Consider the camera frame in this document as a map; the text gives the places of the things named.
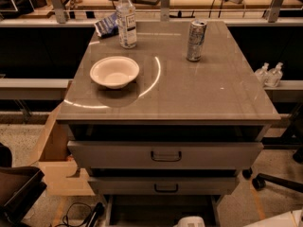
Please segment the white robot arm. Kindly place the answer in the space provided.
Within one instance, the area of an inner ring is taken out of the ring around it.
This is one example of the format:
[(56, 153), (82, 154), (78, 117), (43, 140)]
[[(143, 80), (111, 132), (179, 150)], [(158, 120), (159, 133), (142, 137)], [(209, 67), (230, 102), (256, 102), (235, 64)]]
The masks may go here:
[[(201, 217), (181, 218), (173, 227), (208, 227)], [(303, 210), (289, 211), (244, 227), (303, 227)]]

